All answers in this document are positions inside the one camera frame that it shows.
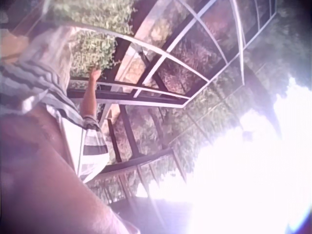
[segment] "metal beam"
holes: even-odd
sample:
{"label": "metal beam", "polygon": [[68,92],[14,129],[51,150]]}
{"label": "metal beam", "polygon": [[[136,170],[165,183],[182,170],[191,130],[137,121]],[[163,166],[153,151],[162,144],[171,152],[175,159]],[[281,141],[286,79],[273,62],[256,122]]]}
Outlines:
{"label": "metal beam", "polygon": [[[264,30],[264,28],[271,22],[271,20],[273,19],[273,17],[276,15],[276,12],[273,14],[273,16],[271,18],[269,18],[269,20],[262,26],[262,28],[260,29],[260,31],[258,31],[255,36],[244,46],[244,49],[246,49],[252,42],[253,40]],[[229,62],[229,64],[227,66],[224,66],[221,70],[219,70],[210,80],[210,82],[208,83],[204,83],[201,80],[199,81],[199,86],[201,86],[200,89],[197,89],[196,91],[194,90],[190,90],[188,93],[191,95],[188,96],[192,96],[191,99],[187,100],[183,107],[185,107],[194,97],[196,97],[203,89],[205,89],[211,82],[213,82],[237,57],[239,56],[239,54],[237,54],[236,56],[234,56],[234,58]]]}
{"label": "metal beam", "polygon": [[235,25],[236,25],[236,33],[237,33],[237,42],[238,42],[238,49],[239,49],[239,62],[240,62],[240,72],[242,76],[242,83],[245,84],[244,79],[244,44],[246,45],[246,42],[243,43],[243,28],[239,16],[239,10],[237,6],[236,0],[230,0],[233,16],[235,19]]}
{"label": "metal beam", "polygon": [[[68,89],[67,96],[75,103],[81,103],[84,89]],[[160,106],[182,108],[184,99],[171,99],[166,97],[156,97],[149,95],[141,95],[137,98],[131,97],[127,93],[110,92],[105,90],[96,90],[96,98],[98,104],[111,103],[119,105],[139,105],[139,106]]]}
{"label": "metal beam", "polygon": [[125,174],[119,175],[118,178],[120,180],[121,187],[122,187],[123,193],[125,194],[125,197],[127,199],[131,198],[131,194],[128,189],[128,184],[127,184]]}
{"label": "metal beam", "polygon": [[155,173],[155,171],[154,171],[153,166],[152,166],[152,164],[151,164],[151,163],[149,164],[149,167],[150,167],[150,170],[151,170],[152,176],[153,176],[153,178],[154,178],[154,180],[155,180],[155,182],[156,182],[156,184],[157,184],[158,188],[160,188],[159,179],[157,178],[156,173]]}
{"label": "metal beam", "polygon": [[138,177],[140,178],[140,181],[141,181],[141,183],[142,183],[142,185],[143,185],[143,188],[144,188],[144,190],[145,190],[147,196],[148,196],[149,198],[151,198],[151,193],[150,193],[149,186],[148,186],[148,184],[146,183],[145,179],[143,178],[143,171],[142,171],[142,169],[141,169],[140,166],[137,166],[137,167],[136,167],[136,172],[137,172]]}
{"label": "metal beam", "polygon": [[269,0],[269,7],[270,7],[270,9],[269,9],[270,17],[271,17],[272,16],[272,2],[271,2],[271,0]]}
{"label": "metal beam", "polygon": [[182,163],[180,161],[180,159],[178,158],[178,156],[175,154],[175,152],[173,151],[172,156],[174,157],[175,163],[176,163],[176,167],[178,168],[184,182],[187,182],[187,178],[186,178],[186,173],[182,167]]}
{"label": "metal beam", "polygon": [[161,150],[153,155],[146,155],[138,158],[133,158],[126,162],[107,165],[95,178],[115,176],[121,173],[136,170],[138,165],[142,166],[150,162],[156,161],[167,155],[171,155],[172,152],[173,150],[171,148],[168,148],[166,150]]}
{"label": "metal beam", "polygon": [[[204,5],[201,8],[201,10],[198,12],[197,15],[201,17],[215,2],[216,0],[208,1],[208,3],[206,3],[206,5]],[[181,24],[183,26],[185,24],[185,26],[182,29],[179,29],[181,31],[177,35],[173,33],[173,35],[167,40],[167,42],[170,42],[170,43],[165,43],[162,49],[166,50],[166,52],[171,52],[196,22],[197,20],[194,19],[193,16],[191,15],[188,16]],[[144,84],[145,82],[149,81],[165,59],[166,59],[165,56],[155,56],[154,59],[151,61],[151,66],[145,69],[138,83]],[[139,95],[139,93],[140,91],[138,90],[134,94],[134,97],[136,98]]]}
{"label": "metal beam", "polygon": [[127,135],[127,138],[128,138],[129,144],[130,144],[130,148],[132,151],[132,157],[133,158],[140,157],[141,153],[138,150],[137,142],[136,142],[135,136],[133,135],[133,131],[131,128],[129,116],[128,116],[127,111],[126,111],[126,107],[124,105],[119,105],[119,108],[120,108],[120,115],[122,118],[122,122],[123,122],[123,125],[125,127],[126,135]]}
{"label": "metal beam", "polygon": [[146,43],[144,41],[141,41],[141,40],[136,39],[134,37],[131,37],[129,35],[113,32],[113,31],[110,31],[110,30],[102,28],[102,27],[92,26],[92,25],[89,25],[89,24],[79,23],[79,22],[54,21],[52,23],[55,26],[79,27],[79,28],[84,29],[86,31],[94,31],[94,32],[104,33],[104,34],[107,34],[107,35],[110,35],[110,36],[113,36],[113,37],[117,37],[117,38],[121,38],[121,39],[130,41],[132,43],[136,43],[136,44],[138,44],[138,45],[140,45],[142,47],[145,47],[145,48],[148,48],[149,50],[154,51],[157,54],[160,54],[160,55],[164,56],[165,58],[171,59],[172,61],[180,64],[181,66],[185,67],[189,71],[193,72],[195,75],[199,76],[203,80],[205,80],[207,82],[209,81],[201,73],[199,73],[195,69],[191,68],[189,65],[185,64],[184,62],[182,62],[181,60],[177,59],[176,57],[172,56],[168,52],[163,51],[162,49],[160,49],[160,48],[158,48],[158,47],[156,47],[154,45],[151,45],[149,43]]}
{"label": "metal beam", "polygon": [[112,144],[113,144],[113,149],[115,152],[115,158],[117,162],[122,162],[121,160],[121,156],[120,156],[120,152],[119,152],[119,148],[117,145],[117,140],[116,140],[116,136],[115,136],[115,132],[114,132],[114,128],[113,128],[113,124],[112,121],[110,119],[107,120],[107,124],[108,124],[108,130],[109,130],[109,135],[112,139]]}
{"label": "metal beam", "polygon": [[178,2],[180,2],[193,16],[194,18],[201,24],[201,26],[205,29],[205,31],[207,32],[207,34],[210,36],[210,38],[213,40],[215,46],[217,47],[217,49],[219,50],[222,58],[224,59],[225,63],[228,64],[228,61],[219,45],[219,43],[217,42],[217,40],[215,39],[215,37],[213,36],[213,34],[210,32],[209,28],[206,26],[206,24],[201,20],[200,16],[198,16],[196,14],[196,12],[184,1],[184,0],[176,0]]}
{"label": "metal beam", "polygon": [[[88,78],[83,78],[83,77],[71,77],[71,81],[76,81],[76,82],[88,82]],[[173,96],[176,98],[183,98],[183,99],[189,99],[189,97],[182,95],[182,94],[178,94],[175,92],[170,92],[170,91],[162,91],[160,89],[157,88],[153,88],[153,87],[148,87],[145,85],[138,85],[138,84],[131,84],[131,83],[126,83],[126,82],[121,82],[121,81],[104,81],[104,82],[97,82],[97,84],[99,85],[107,85],[107,86],[113,86],[113,87],[122,87],[122,88],[132,88],[132,89],[137,89],[137,90],[141,90],[141,91],[147,91],[147,92],[151,92],[151,93],[157,93],[157,94],[164,94],[164,95],[168,95],[168,96]]]}
{"label": "metal beam", "polygon": [[258,9],[258,3],[257,0],[254,0],[254,5],[257,13],[257,25],[258,25],[258,31],[260,31],[260,15],[259,15],[259,9]]}

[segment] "person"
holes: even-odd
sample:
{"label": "person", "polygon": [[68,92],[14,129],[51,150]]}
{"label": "person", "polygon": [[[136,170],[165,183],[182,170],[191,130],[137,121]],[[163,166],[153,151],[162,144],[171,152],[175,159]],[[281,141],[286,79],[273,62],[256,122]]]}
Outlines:
{"label": "person", "polygon": [[0,66],[1,233],[139,233],[84,184],[109,154],[96,120],[101,71],[90,73],[80,113],[66,96],[76,32],[49,29]]}

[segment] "metal frame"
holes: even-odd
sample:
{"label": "metal frame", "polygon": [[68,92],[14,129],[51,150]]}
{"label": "metal frame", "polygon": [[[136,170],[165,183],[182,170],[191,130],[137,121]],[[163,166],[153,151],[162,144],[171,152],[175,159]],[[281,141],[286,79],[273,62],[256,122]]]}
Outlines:
{"label": "metal frame", "polygon": [[[220,45],[216,41],[216,39],[213,37],[211,32],[209,31],[208,27],[204,24],[204,22],[201,20],[201,16],[217,1],[217,0],[204,0],[201,2],[201,6],[198,6],[195,10],[193,10],[188,4],[186,4],[183,0],[176,0],[183,4],[183,6],[190,12],[190,15],[178,26],[178,28],[173,32],[172,36],[168,38],[167,42],[162,46],[162,48],[157,48],[153,45],[149,45],[145,42],[142,42],[136,38],[130,37],[128,35],[123,35],[115,32],[111,32],[109,30],[98,28],[90,25],[85,24],[78,24],[75,23],[75,26],[81,26],[87,29],[96,30],[99,32],[107,33],[109,35],[113,35],[116,37],[123,38],[125,40],[128,40],[130,42],[136,43],[142,47],[146,47],[150,50],[153,50],[157,53],[157,55],[152,59],[152,61],[148,61],[146,59],[146,56],[144,54],[140,54],[141,58],[146,65],[146,69],[143,72],[142,76],[140,77],[137,84],[129,84],[125,82],[98,82],[100,85],[108,85],[108,86],[115,86],[115,87],[127,87],[127,88],[133,88],[133,91],[130,94],[125,94],[122,92],[106,92],[103,90],[97,90],[97,100],[98,103],[117,103],[117,104],[124,104],[124,105],[147,105],[147,106],[162,106],[162,107],[175,107],[175,108],[183,108],[185,107],[202,89],[207,87],[211,82],[214,81],[214,79],[223,72],[236,58],[239,57],[240,60],[240,72],[242,77],[242,83],[244,84],[244,60],[243,60],[243,51],[246,49],[246,47],[254,40],[254,38],[262,32],[262,30],[266,27],[266,25],[271,21],[271,19],[275,16],[276,12],[269,18],[269,20],[260,28],[260,21],[259,14],[258,14],[258,8],[255,2],[256,12],[257,12],[257,24],[254,25],[247,33],[251,32],[252,30],[255,30],[257,28],[257,33],[247,42],[247,44],[244,44],[244,34],[242,30],[241,20],[239,17],[239,9],[236,3],[236,0],[229,0],[231,3],[231,7],[233,10],[233,16],[235,20],[236,25],[236,34],[238,38],[238,53],[233,56],[233,58],[228,61],[227,58],[224,55],[224,52],[221,50]],[[207,32],[209,36],[211,36],[212,41],[214,42],[215,46],[218,48],[219,52],[221,53],[223,59],[219,61],[215,67],[212,68],[211,72],[207,75],[207,77],[204,77],[203,75],[199,75],[202,80],[199,81],[198,84],[196,84],[194,87],[191,88],[191,90],[182,95],[177,94],[174,92],[170,92],[165,88],[165,86],[160,87],[159,89],[147,87],[143,84],[145,84],[150,78],[154,78],[155,80],[160,79],[159,75],[157,74],[157,69],[160,67],[160,65],[163,63],[163,61],[166,58],[171,59],[172,61],[177,62],[178,64],[182,65],[183,67],[189,69],[189,66],[183,63],[182,61],[178,60],[177,58],[171,56],[169,53],[174,49],[174,47],[182,40],[182,38],[186,35],[186,33],[195,25],[196,22],[199,22]],[[194,69],[189,69],[194,74],[198,75],[199,73],[197,71],[194,71]],[[150,93],[157,93],[160,95],[157,96],[149,96],[149,95],[142,95],[140,94],[141,91],[147,91]],[[73,101],[78,101],[83,97],[83,91],[82,90],[68,90],[68,96],[73,99]]]}

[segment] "foliage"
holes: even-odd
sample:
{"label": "foliage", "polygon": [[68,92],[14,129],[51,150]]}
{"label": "foliage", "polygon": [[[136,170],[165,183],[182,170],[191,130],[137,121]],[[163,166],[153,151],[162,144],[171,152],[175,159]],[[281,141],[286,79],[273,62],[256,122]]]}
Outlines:
{"label": "foliage", "polygon": [[[128,24],[135,0],[55,0],[51,17],[103,27],[123,34],[131,34]],[[72,76],[87,76],[95,64],[102,69],[113,66],[115,38],[96,32],[80,31],[73,48]]]}

